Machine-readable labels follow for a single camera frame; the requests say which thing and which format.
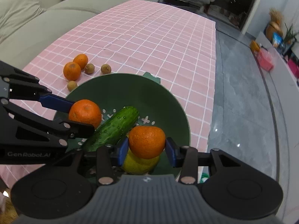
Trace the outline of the orange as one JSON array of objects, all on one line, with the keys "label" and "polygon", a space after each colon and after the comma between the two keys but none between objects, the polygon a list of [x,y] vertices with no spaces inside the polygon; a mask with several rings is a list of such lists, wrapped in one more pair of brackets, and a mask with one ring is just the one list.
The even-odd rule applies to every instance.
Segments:
[{"label": "orange", "polygon": [[86,65],[88,64],[88,61],[88,56],[85,54],[79,54],[73,59],[73,62],[77,63],[80,66],[81,70],[85,69]]},{"label": "orange", "polygon": [[75,62],[68,62],[63,68],[63,75],[69,81],[76,81],[80,78],[81,67]]},{"label": "orange", "polygon": [[68,119],[75,122],[90,124],[95,129],[100,126],[102,121],[99,106],[91,100],[83,99],[75,102],[68,113]]},{"label": "orange", "polygon": [[129,132],[129,148],[132,153],[142,159],[159,156],[164,148],[166,135],[156,126],[136,126]]}]

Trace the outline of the brown longan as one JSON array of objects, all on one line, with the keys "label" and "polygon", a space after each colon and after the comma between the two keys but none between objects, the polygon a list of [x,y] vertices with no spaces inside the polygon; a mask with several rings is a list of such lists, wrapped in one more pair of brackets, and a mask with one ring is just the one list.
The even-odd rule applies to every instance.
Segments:
[{"label": "brown longan", "polygon": [[108,64],[103,64],[100,70],[103,75],[110,74],[112,72],[112,68]]},{"label": "brown longan", "polygon": [[69,81],[67,84],[68,91],[72,91],[77,87],[78,87],[78,84],[76,83],[76,81],[73,81],[73,80]]},{"label": "brown longan", "polygon": [[95,71],[95,66],[93,64],[89,63],[86,65],[84,71],[85,71],[85,74],[93,74]]}]

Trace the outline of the yellow lemon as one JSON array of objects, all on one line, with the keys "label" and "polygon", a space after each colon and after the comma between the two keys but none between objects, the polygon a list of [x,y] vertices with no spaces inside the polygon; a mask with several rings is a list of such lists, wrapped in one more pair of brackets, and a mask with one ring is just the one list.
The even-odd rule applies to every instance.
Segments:
[{"label": "yellow lemon", "polygon": [[160,156],[152,159],[142,159],[136,157],[129,149],[126,159],[121,167],[124,172],[131,175],[144,175],[152,171],[159,163]]}]

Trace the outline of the green cucumber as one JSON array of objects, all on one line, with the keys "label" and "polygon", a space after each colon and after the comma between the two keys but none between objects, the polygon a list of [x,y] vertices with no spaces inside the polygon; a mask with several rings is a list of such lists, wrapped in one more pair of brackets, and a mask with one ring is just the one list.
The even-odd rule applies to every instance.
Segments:
[{"label": "green cucumber", "polygon": [[95,152],[104,145],[115,145],[118,141],[135,126],[139,117],[139,111],[134,106],[125,106],[113,114],[103,125],[101,125],[86,142],[83,150]]}]

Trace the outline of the green colander bowl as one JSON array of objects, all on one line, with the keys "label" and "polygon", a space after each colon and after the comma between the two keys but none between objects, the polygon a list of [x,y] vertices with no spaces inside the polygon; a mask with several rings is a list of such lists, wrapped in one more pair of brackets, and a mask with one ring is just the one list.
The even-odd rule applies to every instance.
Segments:
[{"label": "green colander bowl", "polygon": [[[182,106],[160,84],[159,79],[149,74],[140,76],[120,73],[100,76],[80,85],[68,95],[67,99],[71,101],[88,99],[96,103],[104,115],[101,125],[125,106],[134,106],[139,111],[134,127],[159,127],[164,131],[166,139],[171,137],[178,147],[189,146],[189,123]],[[53,178],[70,187],[98,184],[96,151],[84,151],[84,143],[80,138],[70,140],[68,164],[54,168],[51,172]],[[159,156],[157,166],[140,176],[149,178],[151,175],[172,175],[178,180],[181,168],[173,168],[170,165],[165,148]],[[121,167],[113,169],[120,176],[124,172]]]}]

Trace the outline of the beige sofa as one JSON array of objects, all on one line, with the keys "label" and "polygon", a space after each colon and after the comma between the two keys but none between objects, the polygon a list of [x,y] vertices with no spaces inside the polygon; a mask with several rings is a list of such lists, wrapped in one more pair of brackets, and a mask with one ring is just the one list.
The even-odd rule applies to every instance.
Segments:
[{"label": "beige sofa", "polygon": [[129,0],[39,0],[45,12],[1,42],[1,61],[23,69],[77,25],[126,1]]}]

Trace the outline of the beige back cushion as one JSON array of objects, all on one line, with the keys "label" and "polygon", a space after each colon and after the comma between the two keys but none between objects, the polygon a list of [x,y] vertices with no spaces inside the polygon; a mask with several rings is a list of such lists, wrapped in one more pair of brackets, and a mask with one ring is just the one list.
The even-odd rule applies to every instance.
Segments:
[{"label": "beige back cushion", "polygon": [[1,42],[43,12],[39,0],[1,0]]}]

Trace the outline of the pink checkered tablecloth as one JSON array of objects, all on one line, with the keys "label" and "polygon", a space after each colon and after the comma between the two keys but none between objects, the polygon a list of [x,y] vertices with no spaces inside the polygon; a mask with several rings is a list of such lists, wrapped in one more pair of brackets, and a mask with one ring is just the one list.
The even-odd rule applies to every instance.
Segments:
[{"label": "pink checkered tablecloth", "polygon": [[130,0],[82,22],[40,52],[23,70],[55,94],[68,94],[63,67],[85,54],[115,73],[159,77],[175,95],[191,126],[191,145],[207,150],[212,119],[216,23],[169,5]]}]

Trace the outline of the pink storage box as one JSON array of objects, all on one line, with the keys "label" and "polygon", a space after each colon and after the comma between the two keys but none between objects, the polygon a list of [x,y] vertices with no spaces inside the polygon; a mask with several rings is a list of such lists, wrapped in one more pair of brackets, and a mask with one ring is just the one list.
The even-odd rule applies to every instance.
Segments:
[{"label": "pink storage box", "polygon": [[274,67],[272,56],[265,48],[259,50],[257,60],[260,67],[267,72],[271,71]]}]

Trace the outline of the orange box on floor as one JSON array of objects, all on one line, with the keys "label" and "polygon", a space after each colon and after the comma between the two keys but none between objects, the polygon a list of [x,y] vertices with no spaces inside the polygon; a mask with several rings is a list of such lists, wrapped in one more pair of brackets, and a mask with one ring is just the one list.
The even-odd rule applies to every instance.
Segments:
[{"label": "orange box on floor", "polygon": [[260,46],[259,46],[259,44],[256,41],[254,41],[254,40],[251,41],[249,47],[250,47],[250,49],[251,49],[251,51],[253,53],[258,53],[260,51],[260,49],[261,49]]}]

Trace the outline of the magenta box on console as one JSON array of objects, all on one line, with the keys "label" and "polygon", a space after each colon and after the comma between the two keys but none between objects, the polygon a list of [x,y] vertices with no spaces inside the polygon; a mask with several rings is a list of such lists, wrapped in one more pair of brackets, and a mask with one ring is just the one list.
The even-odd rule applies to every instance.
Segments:
[{"label": "magenta box on console", "polygon": [[289,59],[287,65],[290,68],[292,74],[295,76],[295,78],[299,79],[299,68],[297,64],[292,59]]}]

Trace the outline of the blue snack bag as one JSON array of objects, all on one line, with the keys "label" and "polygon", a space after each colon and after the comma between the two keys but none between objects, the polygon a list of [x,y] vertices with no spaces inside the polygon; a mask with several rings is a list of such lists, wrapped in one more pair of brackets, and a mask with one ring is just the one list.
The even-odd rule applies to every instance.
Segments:
[{"label": "blue snack bag", "polygon": [[277,33],[274,32],[273,33],[273,37],[272,37],[272,45],[274,48],[279,48],[279,46],[282,43],[282,37]]}]

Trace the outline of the orange round vase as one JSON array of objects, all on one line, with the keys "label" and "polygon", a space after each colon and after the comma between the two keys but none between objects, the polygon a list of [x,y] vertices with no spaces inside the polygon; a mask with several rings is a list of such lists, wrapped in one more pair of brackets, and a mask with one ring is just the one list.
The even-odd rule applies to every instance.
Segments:
[{"label": "orange round vase", "polygon": [[271,21],[266,27],[266,37],[269,41],[273,40],[274,33],[277,33],[279,36],[283,37],[283,31],[281,27],[276,22]]}]

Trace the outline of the green potted plant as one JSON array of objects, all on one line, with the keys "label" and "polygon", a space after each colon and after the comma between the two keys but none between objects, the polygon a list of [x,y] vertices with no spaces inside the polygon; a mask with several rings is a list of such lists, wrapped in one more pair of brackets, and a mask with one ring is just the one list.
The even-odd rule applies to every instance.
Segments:
[{"label": "green potted plant", "polygon": [[284,44],[290,44],[293,40],[296,40],[296,36],[298,35],[298,31],[295,31],[293,29],[293,24],[291,24],[290,27],[287,27],[287,25],[285,24],[286,27],[286,35],[283,39],[283,43]]}]

